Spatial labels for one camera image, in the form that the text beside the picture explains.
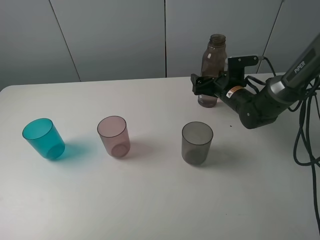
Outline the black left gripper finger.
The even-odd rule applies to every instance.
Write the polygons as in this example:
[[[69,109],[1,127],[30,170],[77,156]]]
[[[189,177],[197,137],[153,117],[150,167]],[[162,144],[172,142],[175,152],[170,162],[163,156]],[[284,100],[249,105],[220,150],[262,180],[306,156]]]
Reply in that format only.
[[[212,76],[190,75],[194,95],[215,96],[215,78]]]

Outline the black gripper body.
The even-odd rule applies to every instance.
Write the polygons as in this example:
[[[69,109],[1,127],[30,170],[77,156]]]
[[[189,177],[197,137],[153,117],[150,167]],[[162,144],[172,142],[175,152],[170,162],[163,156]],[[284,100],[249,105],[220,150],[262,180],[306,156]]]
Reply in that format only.
[[[235,112],[239,112],[253,98],[253,93],[245,87],[244,73],[224,72],[213,79],[213,93]]]

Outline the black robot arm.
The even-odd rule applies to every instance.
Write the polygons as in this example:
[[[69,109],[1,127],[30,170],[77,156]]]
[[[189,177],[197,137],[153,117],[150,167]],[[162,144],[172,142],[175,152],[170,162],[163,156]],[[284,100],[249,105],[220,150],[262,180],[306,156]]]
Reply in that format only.
[[[296,102],[302,103],[320,87],[320,38],[317,36],[283,75],[261,81],[245,76],[245,67],[265,57],[229,57],[227,71],[218,77],[192,74],[195,95],[217,97],[239,116],[242,125],[255,129],[273,123]]]

